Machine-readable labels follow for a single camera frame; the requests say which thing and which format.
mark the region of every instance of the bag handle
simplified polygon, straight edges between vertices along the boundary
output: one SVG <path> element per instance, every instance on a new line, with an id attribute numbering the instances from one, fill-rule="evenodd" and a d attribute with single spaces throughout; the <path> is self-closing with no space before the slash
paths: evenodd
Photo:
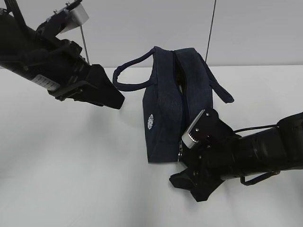
<path id="1" fill-rule="evenodd" d="M 202 64 L 206 70 L 206 73 L 208 75 L 209 78 L 209 83 L 210 86 L 212 87 L 212 89 L 215 91 L 215 93 L 222 99 L 223 102 L 225 103 L 233 103 L 235 100 L 233 99 L 233 97 L 231 96 L 231 94 L 228 93 L 228 91 L 226 91 L 216 80 L 216 78 L 214 77 L 213 73 L 211 72 L 211 70 L 209 69 L 208 65 L 206 64 L 206 62 L 203 60 L 202 56 L 199 54 L 200 59 L 202 61 Z"/>
<path id="2" fill-rule="evenodd" d="M 115 87 L 120 91 L 137 91 L 137 90 L 140 90 L 143 88 L 147 88 L 151 85 L 157 84 L 157 81 L 153 80 L 152 78 L 150 78 L 148 81 L 141 83 L 141 84 L 123 84 L 123 83 L 118 82 L 118 77 L 122 71 L 124 71 L 126 68 L 128 68 L 132 65 L 138 64 L 138 63 L 146 60 L 151 55 L 153 55 L 155 52 L 156 52 L 156 50 L 153 48 L 148 53 L 143 55 L 142 57 L 137 58 L 133 61 L 127 62 L 124 65 L 119 66 L 113 74 L 113 84 L 115 85 Z"/>

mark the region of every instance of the white logo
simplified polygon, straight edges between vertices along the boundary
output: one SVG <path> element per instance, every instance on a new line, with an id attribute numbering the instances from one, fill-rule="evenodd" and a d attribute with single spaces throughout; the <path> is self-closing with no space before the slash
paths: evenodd
<path id="1" fill-rule="evenodd" d="M 148 119 L 148 122 L 147 122 L 147 128 L 149 130 L 151 130 L 152 129 L 152 125 L 153 125 L 153 115 L 151 114 L 150 117 L 149 117 L 149 119 Z"/>

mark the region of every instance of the white wall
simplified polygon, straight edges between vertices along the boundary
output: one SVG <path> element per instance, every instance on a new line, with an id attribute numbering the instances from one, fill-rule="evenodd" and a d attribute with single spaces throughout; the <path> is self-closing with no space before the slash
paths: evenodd
<path id="1" fill-rule="evenodd" d="M 215 97 L 234 129 L 303 110 L 303 66 L 212 70 L 236 100 L 225 105 Z M 150 71 L 130 69 L 121 81 L 144 81 Z M 302 226 L 300 171 L 252 187 L 230 180 L 203 203 L 174 189 L 168 179 L 180 164 L 147 163 L 143 91 L 125 93 L 117 111 L 59 102 L 11 72 L 0 73 L 1 227 Z"/>
<path id="2" fill-rule="evenodd" d="M 28 26 L 36 29 L 66 0 L 17 2 Z M 90 16 L 84 31 L 93 63 L 117 67 L 155 45 L 195 47 L 206 54 L 214 0 L 83 0 L 83 6 Z M 208 63 L 302 64 L 302 8 L 302 0 L 218 0 Z M 82 45 L 79 29 L 60 38 Z"/>

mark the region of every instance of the denim fabric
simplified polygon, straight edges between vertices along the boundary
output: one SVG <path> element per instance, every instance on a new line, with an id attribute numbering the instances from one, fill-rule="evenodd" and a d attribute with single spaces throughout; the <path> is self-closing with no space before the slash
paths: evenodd
<path id="1" fill-rule="evenodd" d="M 128 85 L 117 78 L 127 67 L 153 55 L 151 77 L 145 83 Z M 184 72 L 186 89 L 183 93 L 176 82 L 176 64 Z M 143 114 L 147 157 L 150 163 L 176 162 L 179 142 L 186 127 L 199 112 L 213 107 L 213 92 L 226 103 L 233 97 L 219 85 L 201 55 L 194 48 L 167 51 L 154 47 L 146 55 L 116 69 L 113 84 L 122 91 L 146 87 Z"/>

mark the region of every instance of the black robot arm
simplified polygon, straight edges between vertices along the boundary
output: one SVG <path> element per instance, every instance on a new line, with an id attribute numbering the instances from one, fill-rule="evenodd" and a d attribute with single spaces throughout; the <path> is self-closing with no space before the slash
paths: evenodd
<path id="1" fill-rule="evenodd" d="M 176 188 L 206 201 L 225 180 L 241 178 L 249 186 L 283 170 L 303 168 L 303 113 L 282 119 L 270 129 L 241 137 L 203 110 L 182 137 L 180 161 L 187 169 L 170 177 Z M 249 175 L 262 174 L 246 181 Z"/>
<path id="2" fill-rule="evenodd" d="M 125 98 L 103 67 L 89 65 L 74 41 L 56 37 L 88 20 L 81 2 L 66 4 L 34 31 L 26 26 L 16 0 L 5 0 L 7 9 L 0 9 L 0 66 L 46 88 L 60 101 L 71 98 L 120 109 Z"/>

